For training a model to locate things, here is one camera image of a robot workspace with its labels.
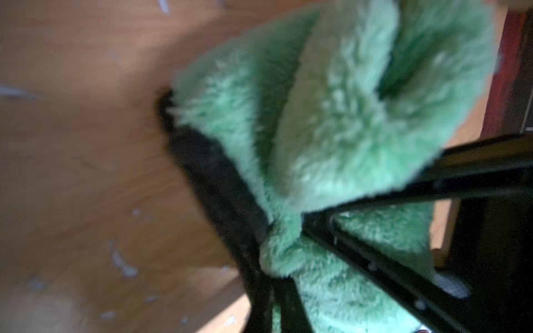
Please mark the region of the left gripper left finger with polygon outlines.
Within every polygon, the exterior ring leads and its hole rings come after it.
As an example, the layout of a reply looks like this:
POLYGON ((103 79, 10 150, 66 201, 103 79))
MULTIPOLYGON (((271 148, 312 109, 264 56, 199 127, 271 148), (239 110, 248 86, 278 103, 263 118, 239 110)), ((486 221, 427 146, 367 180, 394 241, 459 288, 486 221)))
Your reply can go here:
POLYGON ((312 326, 291 278, 274 278, 262 272, 258 246, 252 237, 233 237, 233 259, 244 288, 251 297, 245 332, 272 332, 274 310, 280 310, 282 332, 311 332, 312 326))

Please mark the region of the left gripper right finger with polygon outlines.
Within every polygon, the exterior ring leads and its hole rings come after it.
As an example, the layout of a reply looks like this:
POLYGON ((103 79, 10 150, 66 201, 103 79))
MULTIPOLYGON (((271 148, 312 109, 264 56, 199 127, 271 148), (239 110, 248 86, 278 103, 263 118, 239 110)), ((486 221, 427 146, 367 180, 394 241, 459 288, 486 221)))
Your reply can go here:
POLYGON ((532 136, 450 148, 404 190, 307 215, 303 231, 435 332, 532 331, 532 136), (343 212, 457 199, 453 264, 473 284, 458 299, 336 224, 343 212))

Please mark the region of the green and black rag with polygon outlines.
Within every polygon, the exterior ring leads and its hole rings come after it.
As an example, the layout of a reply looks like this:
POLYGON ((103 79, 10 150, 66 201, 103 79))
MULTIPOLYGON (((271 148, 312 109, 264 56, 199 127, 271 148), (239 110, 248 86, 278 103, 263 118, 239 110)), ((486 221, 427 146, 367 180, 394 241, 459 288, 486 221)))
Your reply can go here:
POLYGON ((305 237, 303 215, 404 188, 494 72, 485 1, 325 1, 180 71, 174 150, 259 221, 259 265, 294 280, 315 332, 413 332, 420 321, 305 237))

